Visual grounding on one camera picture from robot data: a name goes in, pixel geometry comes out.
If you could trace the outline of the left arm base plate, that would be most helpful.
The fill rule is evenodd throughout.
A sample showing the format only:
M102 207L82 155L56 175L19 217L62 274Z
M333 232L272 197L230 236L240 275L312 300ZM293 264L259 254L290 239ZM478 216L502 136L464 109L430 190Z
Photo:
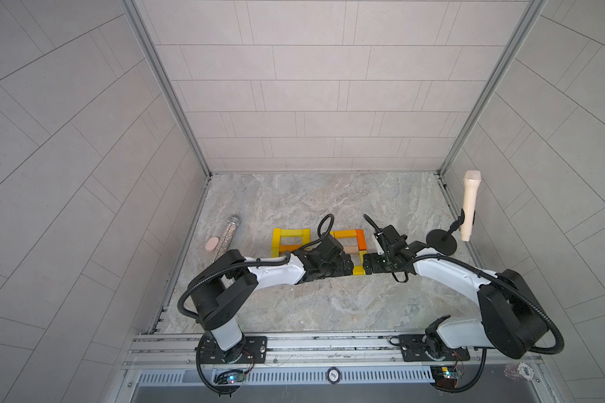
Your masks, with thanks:
M264 364L267 353L267 337L245 336L239 345L228 351L218 346L212 335L205 334L197 347L200 364Z

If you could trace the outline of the lime yellow block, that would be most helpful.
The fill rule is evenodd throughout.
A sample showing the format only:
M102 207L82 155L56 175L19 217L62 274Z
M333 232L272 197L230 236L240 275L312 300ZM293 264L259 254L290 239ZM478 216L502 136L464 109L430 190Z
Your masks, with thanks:
M366 275L366 271L364 269L364 257L366 254L366 250L361 250L359 252L359 264L355 265L352 270L352 275Z
M281 229L280 235L282 236L282 238L310 238L311 230L309 228Z

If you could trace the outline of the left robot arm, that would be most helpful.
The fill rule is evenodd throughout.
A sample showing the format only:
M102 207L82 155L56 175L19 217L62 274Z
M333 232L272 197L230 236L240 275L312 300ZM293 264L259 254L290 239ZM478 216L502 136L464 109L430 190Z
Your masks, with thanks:
M204 331L196 348L196 368L203 384L220 396L231 396L238 389L239 376L250 373L249 369L231 369L211 381L203 372L202 360L216 355L223 363L231 364L246 355L255 363L257 353L245 347L247 340L236 318L253 292L351 276L354 268L350 255L331 236L277 258L253 259L239 250L222 254L188 283L176 304L181 315L193 319Z

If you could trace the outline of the round sticker on rail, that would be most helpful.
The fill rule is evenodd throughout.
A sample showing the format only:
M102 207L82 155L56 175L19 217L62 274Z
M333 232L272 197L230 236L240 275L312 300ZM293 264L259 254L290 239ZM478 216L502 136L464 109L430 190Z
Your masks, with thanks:
M336 385L341 381L342 374L338 368L331 367L328 369L328 371L326 373L326 379L329 382L329 384Z

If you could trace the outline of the right circuit board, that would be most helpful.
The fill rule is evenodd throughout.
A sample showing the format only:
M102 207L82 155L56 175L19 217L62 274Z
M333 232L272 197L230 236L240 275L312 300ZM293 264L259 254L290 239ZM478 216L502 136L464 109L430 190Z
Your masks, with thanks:
M430 371L434 379L432 386L448 391L456 389L463 376L463 373L455 366L431 366Z

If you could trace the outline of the red orange block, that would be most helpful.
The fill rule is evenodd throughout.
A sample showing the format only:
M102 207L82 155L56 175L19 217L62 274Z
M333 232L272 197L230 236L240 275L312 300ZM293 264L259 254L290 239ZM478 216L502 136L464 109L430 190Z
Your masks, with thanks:
M356 230L356 239L357 239L358 250L366 251L367 250L366 237L365 237L365 233L362 229Z

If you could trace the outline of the circuit board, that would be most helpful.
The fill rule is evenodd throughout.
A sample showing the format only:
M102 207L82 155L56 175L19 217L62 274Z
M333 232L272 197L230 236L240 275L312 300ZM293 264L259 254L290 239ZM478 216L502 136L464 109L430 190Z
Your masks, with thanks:
M455 366L431 366L430 371L434 379L432 386L448 391L456 389L463 376L463 373Z
M217 386L234 386L245 381L247 373L243 370L232 369L217 374L214 383Z

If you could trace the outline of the aluminium rail frame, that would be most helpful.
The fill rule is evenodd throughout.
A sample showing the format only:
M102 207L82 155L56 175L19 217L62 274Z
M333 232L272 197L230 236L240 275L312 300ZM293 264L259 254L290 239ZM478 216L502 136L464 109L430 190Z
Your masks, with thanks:
M482 351L468 349L471 359L455 362L404 362L397 337L423 334L401 332L267 332L246 336L267 337L264 364L202 364L207 379L231 369L249 369L237 386L330 386L329 368L336 367L341 381L333 386L383 386L427 384L432 386L431 366L455 366L467 383L480 364ZM119 385L109 391L107 402L132 402L143 387L201 387L205 384L196 368L196 348L203 334L151 334L133 339L118 375ZM493 385L505 380L510 386L525 387L538 402L560 402L544 359L526 354L509 359L489 349L485 370L494 376Z

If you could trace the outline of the left circuit board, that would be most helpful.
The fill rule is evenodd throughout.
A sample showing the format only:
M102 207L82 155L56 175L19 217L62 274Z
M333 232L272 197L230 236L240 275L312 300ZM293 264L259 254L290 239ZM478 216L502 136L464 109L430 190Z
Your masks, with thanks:
M234 386L245 381L247 373L243 370L232 369L217 374L214 383L217 386Z

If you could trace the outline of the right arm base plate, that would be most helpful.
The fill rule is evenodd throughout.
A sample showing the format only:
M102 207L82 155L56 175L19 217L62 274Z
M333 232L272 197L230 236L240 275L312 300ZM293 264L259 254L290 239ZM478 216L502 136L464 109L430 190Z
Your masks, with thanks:
M468 349L451 349L438 337L426 334L401 334L397 337L404 362L455 362L471 359Z

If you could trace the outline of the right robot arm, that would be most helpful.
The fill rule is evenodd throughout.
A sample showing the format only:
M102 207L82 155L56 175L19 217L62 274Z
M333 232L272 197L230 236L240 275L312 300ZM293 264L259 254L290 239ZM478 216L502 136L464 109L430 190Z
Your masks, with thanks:
M447 230L432 230L425 241L412 243L392 225L371 226L377 251L365 256L366 273L426 277L464 295L479 308L478 318L453 320L443 316L427 327L426 354L432 359L440 358L447 350L464 347L482 351L472 380L457 386L440 379L434 386L437 391L459 394L472 389L482 377L489 349L520 359L526 353L559 354L566 347L561 330L519 273L482 270L454 258L457 242L453 233L460 223L452 223Z

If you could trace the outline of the glitter silver microphone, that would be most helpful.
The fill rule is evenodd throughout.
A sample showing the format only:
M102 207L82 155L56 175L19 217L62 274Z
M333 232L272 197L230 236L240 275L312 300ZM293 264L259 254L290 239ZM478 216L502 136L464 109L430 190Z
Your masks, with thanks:
M213 258L211 262L215 262L215 260L220 258L224 253L228 251L233 237L235 236L235 232L240 226L240 223L240 217L237 215L232 215L228 218L227 226L220 241L218 242L216 249L213 252Z

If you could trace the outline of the amber orange block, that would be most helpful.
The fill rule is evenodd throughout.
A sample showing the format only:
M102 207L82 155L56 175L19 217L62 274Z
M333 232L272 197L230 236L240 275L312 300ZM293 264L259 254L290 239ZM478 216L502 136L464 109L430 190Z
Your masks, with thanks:
M339 231L333 231L331 233L331 235L334 238L337 239L343 239L343 238L357 238L358 237L358 232L354 229L352 230L339 230Z

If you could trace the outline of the tan wood block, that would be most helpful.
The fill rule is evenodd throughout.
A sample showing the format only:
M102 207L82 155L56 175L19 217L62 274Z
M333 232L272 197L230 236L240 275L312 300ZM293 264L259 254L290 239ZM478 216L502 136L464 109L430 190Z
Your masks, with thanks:
M357 246L346 246L344 247L344 252L346 252L348 255L358 255L360 250Z

